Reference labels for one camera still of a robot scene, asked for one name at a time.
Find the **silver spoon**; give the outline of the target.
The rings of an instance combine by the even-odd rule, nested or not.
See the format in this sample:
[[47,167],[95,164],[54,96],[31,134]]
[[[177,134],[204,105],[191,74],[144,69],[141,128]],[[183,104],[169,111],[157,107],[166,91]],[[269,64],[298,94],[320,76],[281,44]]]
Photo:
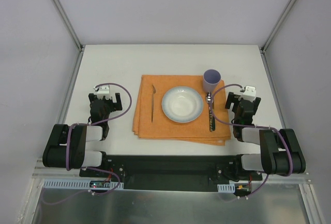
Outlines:
[[212,127],[212,94],[211,92],[206,93],[206,101],[208,104],[208,118],[209,118],[209,131],[211,131]]

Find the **gold-tipped knife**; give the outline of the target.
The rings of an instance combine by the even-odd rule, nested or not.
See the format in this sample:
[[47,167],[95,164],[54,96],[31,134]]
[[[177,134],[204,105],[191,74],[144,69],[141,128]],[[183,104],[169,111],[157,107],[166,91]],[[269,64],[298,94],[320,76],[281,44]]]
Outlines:
[[[212,112],[214,112],[214,101],[212,102]],[[215,117],[212,114],[212,125],[211,125],[212,129],[211,131],[215,131]]]

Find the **lilac plastic cup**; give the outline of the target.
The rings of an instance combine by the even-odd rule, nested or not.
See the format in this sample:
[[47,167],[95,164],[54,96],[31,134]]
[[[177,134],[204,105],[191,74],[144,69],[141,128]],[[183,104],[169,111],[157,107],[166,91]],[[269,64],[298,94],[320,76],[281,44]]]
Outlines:
[[203,74],[203,91],[212,93],[221,81],[221,74],[214,69],[209,69]]

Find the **orange cloth napkin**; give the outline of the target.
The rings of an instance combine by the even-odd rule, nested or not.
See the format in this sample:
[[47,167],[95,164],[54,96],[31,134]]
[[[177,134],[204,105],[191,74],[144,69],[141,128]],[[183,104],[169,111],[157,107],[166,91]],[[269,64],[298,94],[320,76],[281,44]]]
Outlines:
[[[152,84],[156,88],[154,121],[151,122]],[[216,122],[216,129],[209,131],[208,106],[203,92],[202,76],[143,75],[139,88],[132,131],[141,139],[183,140],[212,145],[225,145],[231,139],[230,126]],[[176,123],[163,113],[161,101],[173,87],[187,86],[196,90],[204,101],[202,114],[190,123]]]

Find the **silver fork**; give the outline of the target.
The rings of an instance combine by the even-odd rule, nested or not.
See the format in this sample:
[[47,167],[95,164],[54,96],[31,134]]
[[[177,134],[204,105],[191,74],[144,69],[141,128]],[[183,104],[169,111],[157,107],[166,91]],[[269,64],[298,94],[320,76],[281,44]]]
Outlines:
[[155,98],[155,93],[156,93],[156,88],[152,84],[153,92],[152,92],[152,99],[151,99],[151,122],[154,121],[154,98]]

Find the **white blue-rimmed plate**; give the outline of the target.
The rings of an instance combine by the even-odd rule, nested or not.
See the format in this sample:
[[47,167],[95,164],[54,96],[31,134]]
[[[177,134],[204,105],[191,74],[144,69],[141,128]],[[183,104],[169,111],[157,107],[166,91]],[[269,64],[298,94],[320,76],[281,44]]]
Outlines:
[[190,123],[203,112],[201,95],[187,86],[177,86],[168,90],[161,101],[165,116],[176,123]]

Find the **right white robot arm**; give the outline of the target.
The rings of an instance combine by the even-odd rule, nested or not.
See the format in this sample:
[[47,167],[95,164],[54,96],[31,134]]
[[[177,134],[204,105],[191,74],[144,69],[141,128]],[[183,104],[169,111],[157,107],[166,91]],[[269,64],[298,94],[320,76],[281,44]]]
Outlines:
[[234,113],[231,121],[234,137],[260,147],[258,154],[240,155],[240,163],[232,168],[234,177],[244,180],[251,171],[281,176],[304,173],[306,161],[293,129],[257,128],[252,123],[260,101],[259,97],[249,101],[233,92],[228,94],[225,108]]

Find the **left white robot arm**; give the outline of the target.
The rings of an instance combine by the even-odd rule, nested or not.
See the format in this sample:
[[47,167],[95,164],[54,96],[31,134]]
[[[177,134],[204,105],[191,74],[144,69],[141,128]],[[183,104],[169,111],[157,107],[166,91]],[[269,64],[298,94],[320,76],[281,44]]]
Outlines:
[[110,165],[102,160],[102,152],[92,152],[93,159],[88,159],[86,143],[106,139],[109,133],[107,119],[112,112],[123,109],[121,95],[116,93],[115,101],[105,96],[99,99],[93,93],[90,93],[88,98],[90,101],[89,120],[97,125],[78,124],[70,128],[67,124],[55,124],[42,156],[45,167],[69,170],[91,167],[91,170],[99,177],[108,174]]

